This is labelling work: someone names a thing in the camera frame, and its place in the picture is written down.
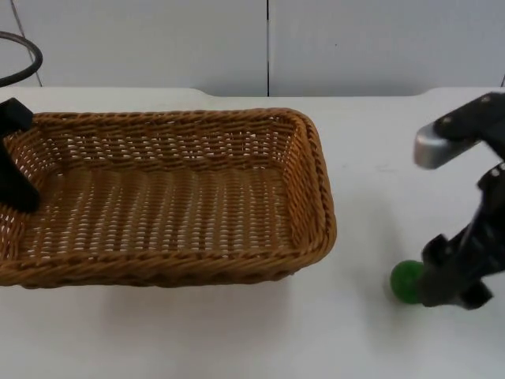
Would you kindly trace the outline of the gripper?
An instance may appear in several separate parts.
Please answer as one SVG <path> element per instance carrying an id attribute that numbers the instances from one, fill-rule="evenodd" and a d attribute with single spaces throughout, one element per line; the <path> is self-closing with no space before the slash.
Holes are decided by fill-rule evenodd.
<path id="1" fill-rule="evenodd" d="M 1 204 L 17 211 L 36 211 L 40 204 L 37 188 L 28 177 L 27 162 L 32 148 L 21 140 L 30 130 L 33 113 L 19 100 L 10 98 L 1 111 Z"/>
<path id="2" fill-rule="evenodd" d="M 456 287 L 456 279 L 457 275 L 480 279 L 504 270 L 504 163 L 484 174 L 477 187 L 481 201 L 470 222 L 453 238 L 437 235 L 422 250 L 419 299 L 423 306 L 477 310 L 493 298 L 482 280 L 463 290 Z"/>

